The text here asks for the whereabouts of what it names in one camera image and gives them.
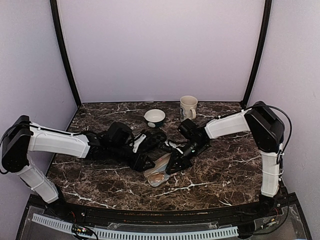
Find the black checkered glasses case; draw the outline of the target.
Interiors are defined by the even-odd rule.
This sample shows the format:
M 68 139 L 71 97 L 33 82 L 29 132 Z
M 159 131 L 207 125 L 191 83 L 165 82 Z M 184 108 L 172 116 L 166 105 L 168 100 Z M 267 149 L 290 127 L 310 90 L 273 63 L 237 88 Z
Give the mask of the black checkered glasses case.
M 163 131 L 158 131 L 156 133 L 145 133 L 146 138 L 141 143 L 141 147 L 145 151 L 152 150 L 156 148 L 160 143 L 163 143 L 167 140 L 167 136 Z

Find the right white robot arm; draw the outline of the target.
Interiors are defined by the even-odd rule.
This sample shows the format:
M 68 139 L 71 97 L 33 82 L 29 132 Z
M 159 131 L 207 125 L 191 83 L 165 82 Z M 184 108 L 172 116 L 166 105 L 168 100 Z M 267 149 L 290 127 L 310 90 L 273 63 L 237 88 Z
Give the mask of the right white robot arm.
M 266 217 L 275 208 L 271 198 L 276 196 L 280 188 L 284 169 L 283 156 L 290 140 L 285 137 L 285 124 L 276 112 L 288 117 L 283 110 L 257 101 L 251 107 L 215 117 L 202 125 L 188 118 L 183 120 L 178 131 L 187 139 L 187 144 L 172 150 L 165 173 L 172 175 L 190 168 L 191 158 L 206 150 L 211 140 L 248 132 L 262 159 L 260 192 L 266 197 L 255 205 L 255 213 L 260 217 Z

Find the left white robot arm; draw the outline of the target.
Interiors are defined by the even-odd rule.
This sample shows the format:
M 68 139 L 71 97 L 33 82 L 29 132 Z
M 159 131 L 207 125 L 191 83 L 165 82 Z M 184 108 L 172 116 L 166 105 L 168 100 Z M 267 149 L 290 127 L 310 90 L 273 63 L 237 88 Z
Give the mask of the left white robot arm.
M 48 152 L 74 156 L 79 159 L 96 159 L 114 155 L 132 170 L 143 172 L 155 167 L 155 163 L 140 148 L 147 140 L 143 133 L 135 138 L 130 127 L 113 122 L 106 131 L 78 133 L 47 128 L 31 122 L 22 115 L 3 134 L 1 164 L 2 174 L 15 173 L 32 191 L 36 192 L 60 218 L 71 213 L 63 194 L 28 157 L 29 152 Z

